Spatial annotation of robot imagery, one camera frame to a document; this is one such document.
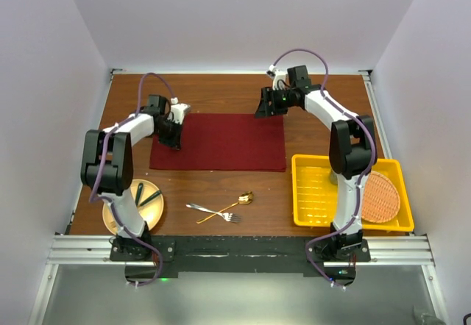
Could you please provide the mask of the dark red cloth napkin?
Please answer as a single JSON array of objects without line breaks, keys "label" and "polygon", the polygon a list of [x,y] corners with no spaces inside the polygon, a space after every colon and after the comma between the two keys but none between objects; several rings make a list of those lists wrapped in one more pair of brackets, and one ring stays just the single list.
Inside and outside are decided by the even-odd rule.
[{"label": "dark red cloth napkin", "polygon": [[283,117],[252,114],[190,114],[181,149],[153,139],[149,167],[173,171],[286,170]]}]

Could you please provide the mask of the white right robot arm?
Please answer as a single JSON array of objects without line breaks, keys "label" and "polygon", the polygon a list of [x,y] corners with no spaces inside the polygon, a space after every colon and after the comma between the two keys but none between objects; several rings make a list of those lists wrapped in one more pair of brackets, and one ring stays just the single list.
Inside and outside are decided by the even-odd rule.
[{"label": "white right robot arm", "polygon": [[330,130],[328,156],[337,181],[336,214],[330,233],[309,242],[307,249],[323,246],[325,255],[346,260],[363,242],[364,188],[378,159],[373,120],[340,105],[324,84],[314,85],[304,65],[286,71],[270,65],[266,74],[272,85],[261,89],[256,118],[285,115],[289,108],[299,107]]}]

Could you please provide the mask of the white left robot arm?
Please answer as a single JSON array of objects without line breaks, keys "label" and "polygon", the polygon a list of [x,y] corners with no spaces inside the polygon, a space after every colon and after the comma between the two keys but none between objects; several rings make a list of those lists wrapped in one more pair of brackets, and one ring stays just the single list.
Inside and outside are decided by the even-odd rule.
[{"label": "white left robot arm", "polygon": [[181,149],[183,122],[190,111],[191,106],[176,97],[151,95],[146,106],[123,121],[85,134],[82,184],[91,188],[92,202],[101,200],[107,205],[116,226],[113,242],[117,251],[126,252],[135,260],[147,260],[157,250],[130,189],[134,176],[132,148],[155,135],[161,144]]}]

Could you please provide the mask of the gold spoon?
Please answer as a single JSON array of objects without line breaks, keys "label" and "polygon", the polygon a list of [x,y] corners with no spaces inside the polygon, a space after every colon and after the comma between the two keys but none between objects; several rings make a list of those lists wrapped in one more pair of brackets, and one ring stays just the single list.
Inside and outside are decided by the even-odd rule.
[{"label": "gold spoon", "polygon": [[231,223],[240,223],[241,222],[241,217],[239,215],[236,215],[232,212],[227,212],[230,208],[235,207],[237,205],[248,205],[251,204],[254,200],[254,193],[252,191],[248,191],[245,193],[242,193],[239,197],[237,202],[221,209],[220,211],[217,212],[212,212],[208,217],[203,218],[198,220],[196,223],[197,224],[202,224],[209,219],[213,218],[214,216],[219,216],[221,217],[224,221],[226,222],[231,222]]}]

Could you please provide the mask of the grey mug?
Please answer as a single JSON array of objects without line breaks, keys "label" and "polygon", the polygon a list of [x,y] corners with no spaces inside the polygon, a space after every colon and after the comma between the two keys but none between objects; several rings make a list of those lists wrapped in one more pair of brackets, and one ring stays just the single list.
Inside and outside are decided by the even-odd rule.
[{"label": "grey mug", "polygon": [[330,180],[330,183],[333,184],[333,185],[338,184],[338,177],[337,177],[337,174],[334,171],[330,171],[329,180]]}]

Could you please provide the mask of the yellow plastic tray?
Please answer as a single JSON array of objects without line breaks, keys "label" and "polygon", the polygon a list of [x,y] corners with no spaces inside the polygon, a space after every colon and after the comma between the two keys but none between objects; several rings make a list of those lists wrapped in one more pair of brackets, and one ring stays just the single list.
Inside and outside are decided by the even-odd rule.
[{"label": "yellow plastic tray", "polygon": [[[291,158],[291,167],[295,224],[329,227],[336,214],[338,189],[329,180],[328,157],[295,154]],[[414,219],[400,163],[392,159],[379,159],[373,165],[372,171],[383,174],[392,181],[400,195],[400,210],[392,220],[386,223],[374,224],[362,219],[363,229],[412,232]]]}]

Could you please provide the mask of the silver fork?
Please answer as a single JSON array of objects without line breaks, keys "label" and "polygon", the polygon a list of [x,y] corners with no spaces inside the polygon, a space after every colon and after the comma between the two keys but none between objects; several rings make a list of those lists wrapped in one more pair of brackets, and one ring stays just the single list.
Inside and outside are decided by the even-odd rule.
[{"label": "silver fork", "polygon": [[226,222],[236,223],[237,224],[237,223],[241,222],[241,220],[242,220],[241,216],[237,215],[233,212],[227,212],[227,210],[229,210],[232,207],[235,207],[236,205],[238,205],[238,203],[231,204],[229,207],[225,207],[225,208],[221,209],[220,211],[209,210],[208,208],[202,207],[202,206],[197,205],[197,204],[186,204],[185,206],[187,208],[192,209],[192,210],[197,210],[197,211],[200,211],[200,212],[209,213],[208,217],[203,218],[201,220],[198,220],[196,222],[197,224],[202,224],[202,223],[206,222],[207,220],[209,220],[210,218],[212,218],[216,215],[221,217]]}]

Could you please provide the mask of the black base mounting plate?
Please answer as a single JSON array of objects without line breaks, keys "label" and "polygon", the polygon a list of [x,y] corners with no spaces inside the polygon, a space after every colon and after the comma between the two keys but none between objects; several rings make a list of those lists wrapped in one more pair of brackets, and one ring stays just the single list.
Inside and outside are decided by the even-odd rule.
[{"label": "black base mounting plate", "polygon": [[126,264],[129,281],[144,281],[158,274],[162,279],[182,273],[302,274],[351,284],[356,266],[371,260],[368,243],[348,250],[333,250],[333,243],[321,240],[313,245],[306,237],[283,236],[171,236],[153,235],[151,251],[134,240],[109,239],[110,260]]}]

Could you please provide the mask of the orange woven round mat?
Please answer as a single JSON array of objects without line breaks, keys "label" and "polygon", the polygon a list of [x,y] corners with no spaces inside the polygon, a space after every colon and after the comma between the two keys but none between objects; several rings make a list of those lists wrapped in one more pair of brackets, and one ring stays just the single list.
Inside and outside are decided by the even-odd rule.
[{"label": "orange woven round mat", "polygon": [[364,188],[361,217],[363,220],[381,224],[392,220],[400,210],[400,195],[392,181],[373,171]]}]

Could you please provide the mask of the green handled gold utensil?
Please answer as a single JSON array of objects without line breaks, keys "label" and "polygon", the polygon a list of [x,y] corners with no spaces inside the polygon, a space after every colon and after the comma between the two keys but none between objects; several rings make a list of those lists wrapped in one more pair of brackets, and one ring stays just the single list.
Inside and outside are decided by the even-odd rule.
[{"label": "green handled gold utensil", "polygon": [[148,196],[145,200],[143,200],[138,206],[139,207],[144,207],[147,204],[153,202],[156,198],[158,198],[161,195],[161,190],[155,191],[152,195]]},{"label": "green handled gold utensil", "polygon": [[135,192],[135,204],[138,206],[141,200],[141,194],[144,190],[144,184],[142,182],[138,183],[136,192]]}]

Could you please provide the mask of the aluminium right side rail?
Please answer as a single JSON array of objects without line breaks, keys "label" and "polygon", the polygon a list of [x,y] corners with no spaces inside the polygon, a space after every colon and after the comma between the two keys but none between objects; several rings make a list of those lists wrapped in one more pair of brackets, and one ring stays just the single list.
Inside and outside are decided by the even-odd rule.
[{"label": "aluminium right side rail", "polygon": [[392,152],[386,136],[386,131],[384,129],[383,121],[380,116],[380,110],[375,96],[375,89],[372,84],[371,74],[372,70],[360,70],[359,74],[362,76],[364,85],[366,88],[366,93],[369,99],[369,103],[372,109],[372,114],[375,119],[376,128],[378,131],[379,142],[382,147],[383,156],[387,159],[392,159]]}]

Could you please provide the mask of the aluminium rail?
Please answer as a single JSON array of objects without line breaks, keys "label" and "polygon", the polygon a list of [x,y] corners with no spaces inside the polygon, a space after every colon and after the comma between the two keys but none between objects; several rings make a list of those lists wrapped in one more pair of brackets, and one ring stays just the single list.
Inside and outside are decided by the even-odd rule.
[{"label": "aluminium rail", "polygon": [[[367,237],[374,265],[434,265],[426,236]],[[46,262],[53,265],[99,265],[110,262],[111,245],[104,235],[58,235]]]},{"label": "aluminium rail", "polygon": [[375,89],[372,84],[371,74],[372,70],[360,70],[359,74],[362,76],[364,85],[366,88],[366,93],[369,99],[369,103],[372,109],[372,114],[375,119],[376,128],[378,131],[379,142],[382,147],[383,156],[387,159],[392,159],[392,152],[386,136],[386,131],[384,129],[383,121],[380,116],[380,110],[375,96]]}]

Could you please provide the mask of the aluminium front rail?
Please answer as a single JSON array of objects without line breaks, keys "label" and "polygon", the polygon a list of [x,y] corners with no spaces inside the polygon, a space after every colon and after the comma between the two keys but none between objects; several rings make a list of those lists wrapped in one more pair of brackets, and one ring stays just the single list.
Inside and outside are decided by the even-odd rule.
[{"label": "aluminium front rail", "polygon": [[[426,236],[367,237],[374,265],[434,265]],[[110,262],[111,245],[104,235],[58,235],[46,262],[53,265],[99,265]]]}]

